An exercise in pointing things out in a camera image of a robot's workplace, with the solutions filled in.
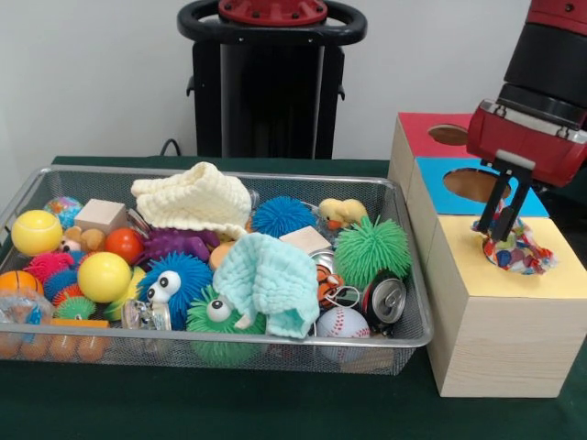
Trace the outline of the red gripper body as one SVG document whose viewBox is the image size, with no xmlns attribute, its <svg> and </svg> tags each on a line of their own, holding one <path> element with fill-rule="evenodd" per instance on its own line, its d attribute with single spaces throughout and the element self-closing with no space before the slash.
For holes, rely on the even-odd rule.
<svg viewBox="0 0 587 440">
<path fill-rule="evenodd" d="M 532 170 L 533 178 L 562 187 L 586 161 L 586 146 L 520 126 L 477 108 L 468 128 L 467 151 L 488 162 L 510 160 Z"/>
</svg>

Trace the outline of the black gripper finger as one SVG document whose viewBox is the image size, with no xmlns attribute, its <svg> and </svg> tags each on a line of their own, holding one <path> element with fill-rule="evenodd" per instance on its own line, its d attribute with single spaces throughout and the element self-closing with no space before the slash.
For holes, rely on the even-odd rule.
<svg viewBox="0 0 587 440">
<path fill-rule="evenodd" d="M 510 177 L 505 171 L 502 171 L 499 174 L 499 177 L 496 180 L 495 185 L 493 186 L 492 192 L 488 199 L 487 204 L 483 210 L 482 216 L 477 224 L 477 231 L 481 233 L 487 233 L 489 226 L 493 220 L 493 216 L 495 211 L 503 199 L 504 191 L 506 186 L 508 185 Z"/>
<path fill-rule="evenodd" d="M 526 199 L 532 180 L 519 180 L 513 201 L 500 212 L 493 228 L 494 241 L 506 241 Z"/>
</svg>

